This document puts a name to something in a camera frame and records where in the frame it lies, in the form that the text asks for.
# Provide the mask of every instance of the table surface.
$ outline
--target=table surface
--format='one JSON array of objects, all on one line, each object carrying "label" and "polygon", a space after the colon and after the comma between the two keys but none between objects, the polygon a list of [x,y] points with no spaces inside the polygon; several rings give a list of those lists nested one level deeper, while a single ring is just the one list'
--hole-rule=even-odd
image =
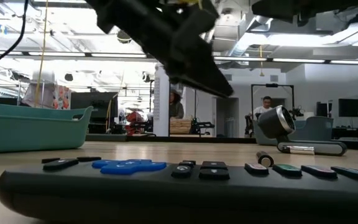
[{"label": "table surface", "polygon": [[[73,158],[78,156],[101,156],[103,159],[152,159],[177,163],[182,160],[224,161],[229,166],[243,166],[255,162],[256,152],[266,151],[276,163],[316,164],[321,166],[346,166],[358,169],[358,151],[349,150],[345,156],[307,156],[282,154],[273,146],[256,144],[194,144],[167,142],[86,142],[81,149],[64,151],[18,152],[0,154],[0,174],[4,169],[26,164],[40,163],[48,157]],[[45,223],[11,212],[0,203],[0,223]]]}]

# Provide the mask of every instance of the person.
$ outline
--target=person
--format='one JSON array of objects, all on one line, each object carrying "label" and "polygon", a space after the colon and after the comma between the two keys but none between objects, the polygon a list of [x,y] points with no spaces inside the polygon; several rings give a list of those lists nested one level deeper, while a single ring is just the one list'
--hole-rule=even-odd
[{"label": "person", "polygon": [[169,95],[169,118],[182,119],[185,115],[180,99],[180,94],[175,90],[171,90]]},{"label": "person", "polygon": [[272,98],[270,96],[265,96],[263,99],[263,105],[259,106],[257,108],[255,108],[254,110],[254,116],[256,118],[259,118],[259,116],[264,113],[267,112],[269,110],[271,110],[272,108],[270,107],[272,105]]}]

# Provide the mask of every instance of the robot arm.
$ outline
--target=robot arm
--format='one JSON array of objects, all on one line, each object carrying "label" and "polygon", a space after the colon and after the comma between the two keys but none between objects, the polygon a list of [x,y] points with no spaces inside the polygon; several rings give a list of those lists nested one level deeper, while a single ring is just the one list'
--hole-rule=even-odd
[{"label": "robot arm", "polygon": [[194,1],[86,0],[103,32],[118,26],[164,65],[171,83],[231,96],[233,89],[213,60],[212,46],[200,37],[214,27],[219,14],[211,1],[189,3]]}]

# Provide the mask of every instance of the colored button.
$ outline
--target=colored button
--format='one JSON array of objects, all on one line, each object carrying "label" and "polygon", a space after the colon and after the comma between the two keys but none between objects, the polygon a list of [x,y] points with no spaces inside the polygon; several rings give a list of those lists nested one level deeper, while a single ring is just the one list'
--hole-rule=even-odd
[{"label": "colored button", "polygon": [[78,159],[59,159],[57,161],[48,162],[44,165],[44,170],[46,171],[56,171],[66,169],[78,164]]},{"label": "colored button", "polygon": [[126,161],[128,161],[128,162],[141,162],[141,163],[152,162],[151,159],[128,159]]},{"label": "colored button", "polygon": [[358,169],[345,168],[345,167],[331,167],[332,170],[336,171],[338,174],[350,177],[353,179],[358,179]]},{"label": "colored button", "polygon": [[225,169],[201,169],[198,175],[203,180],[229,180],[229,171]]},{"label": "colored button", "polygon": [[119,162],[119,164],[121,164],[121,165],[139,165],[140,162],[139,161],[121,161],[121,162]]},{"label": "colored button", "polygon": [[286,164],[275,164],[273,165],[273,170],[278,172],[281,175],[287,175],[289,177],[301,177],[302,171],[291,165]]},{"label": "colored button", "polygon": [[182,165],[182,166],[190,166],[191,168],[194,168],[194,163],[192,162],[179,162],[179,165]]},{"label": "colored button", "polygon": [[60,158],[46,158],[46,159],[42,159],[41,160],[41,163],[42,164],[46,164],[48,162],[53,162],[53,161],[56,161],[56,160],[59,160]]},{"label": "colored button", "polygon": [[80,162],[91,162],[91,161],[99,161],[102,158],[99,156],[82,156],[82,157],[77,157],[77,159]]},{"label": "colored button", "polygon": [[171,176],[173,178],[188,178],[191,176],[191,167],[189,166],[177,166],[176,168],[174,168],[174,170],[171,173]]},{"label": "colored button", "polygon": [[316,177],[337,179],[337,174],[330,168],[321,166],[301,166],[301,170]]},{"label": "colored button", "polygon": [[138,166],[136,164],[110,164],[103,166],[100,169],[102,174],[118,174],[118,175],[131,175],[138,171]]},{"label": "colored button", "polygon": [[194,166],[197,165],[196,161],[182,161],[182,162],[191,162]]},{"label": "colored button", "polygon": [[244,169],[250,174],[255,174],[255,175],[269,174],[269,170],[262,164],[246,164]]},{"label": "colored button", "polygon": [[166,168],[167,163],[166,162],[147,162],[147,163],[141,163],[137,164],[138,169],[137,171],[157,171],[162,170]]},{"label": "colored button", "polygon": [[227,166],[224,162],[204,161],[201,169],[226,169]]},{"label": "colored button", "polygon": [[110,165],[110,164],[118,164],[119,162],[122,162],[122,161],[114,161],[114,160],[102,159],[102,160],[99,160],[99,161],[94,161],[92,163],[92,167],[96,168],[96,169],[100,169],[100,168],[102,168],[104,166],[107,166],[107,165]]}]

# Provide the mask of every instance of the teal plastic bin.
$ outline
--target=teal plastic bin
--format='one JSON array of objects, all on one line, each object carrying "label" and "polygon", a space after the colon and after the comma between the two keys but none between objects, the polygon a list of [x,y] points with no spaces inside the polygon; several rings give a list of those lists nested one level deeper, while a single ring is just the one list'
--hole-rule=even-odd
[{"label": "teal plastic bin", "polygon": [[76,149],[85,142],[92,110],[0,105],[0,152]]}]

